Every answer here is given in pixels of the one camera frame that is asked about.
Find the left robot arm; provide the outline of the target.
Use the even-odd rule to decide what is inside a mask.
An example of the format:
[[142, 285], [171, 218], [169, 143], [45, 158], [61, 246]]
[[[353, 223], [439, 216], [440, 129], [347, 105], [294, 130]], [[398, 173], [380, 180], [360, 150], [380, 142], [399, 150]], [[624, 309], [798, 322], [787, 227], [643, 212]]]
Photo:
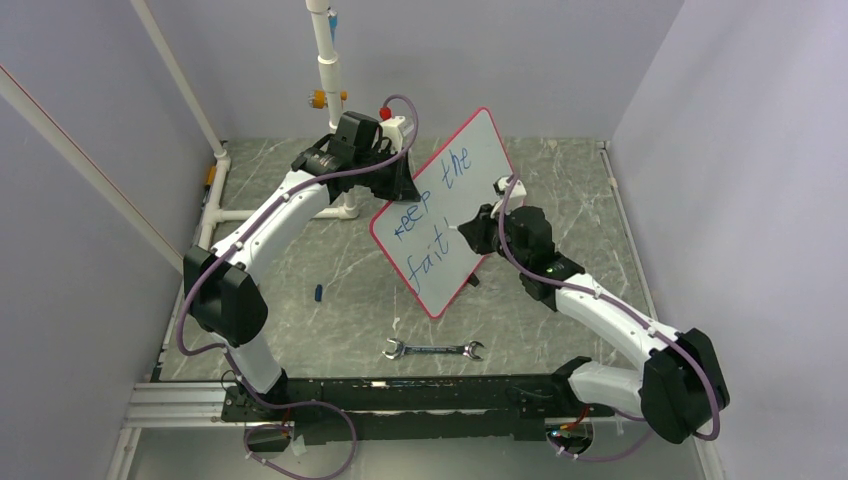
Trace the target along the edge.
[[384, 120], [356, 112], [341, 115], [337, 129], [299, 153], [273, 194], [235, 231], [215, 245], [184, 256], [185, 300], [181, 321], [192, 317], [214, 338], [248, 394], [248, 407], [264, 420], [279, 417], [288, 402], [288, 377], [263, 329], [268, 306], [259, 285], [282, 253], [323, 209], [357, 186], [387, 201], [416, 202], [408, 151], [417, 137], [416, 116]]

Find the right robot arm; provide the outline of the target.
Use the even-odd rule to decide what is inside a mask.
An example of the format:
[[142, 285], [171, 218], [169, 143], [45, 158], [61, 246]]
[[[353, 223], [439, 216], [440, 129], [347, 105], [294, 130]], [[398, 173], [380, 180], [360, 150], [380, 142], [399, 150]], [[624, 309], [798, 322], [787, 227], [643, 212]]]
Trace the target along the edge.
[[457, 230], [474, 253], [508, 260], [531, 298], [588, 327], [632, 364], [623, 369], [587, 357], [568, 361], [552, 375], [557, 411], [574, 415], [586, 405], [603, 405], [645, 421], [670, 443], [717, 438], [729, 392], [704, 332], [681, 332], [613, 295], [557, 250], [538, 207], [502, 214], [484, 205]]

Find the pink framed whiteboard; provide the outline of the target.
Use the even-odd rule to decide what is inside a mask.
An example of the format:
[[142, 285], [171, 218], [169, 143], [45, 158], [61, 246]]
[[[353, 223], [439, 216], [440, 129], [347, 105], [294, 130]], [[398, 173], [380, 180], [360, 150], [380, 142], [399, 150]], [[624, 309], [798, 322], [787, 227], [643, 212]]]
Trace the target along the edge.
[[421, 200], [390, 202], [372, 218], [372, 238], [429, 317], [444, 313], [483, 261], [448, 225], [496, 203], [493, 184], [513, 173], [492, 112], [481, 107], [413, 175]]

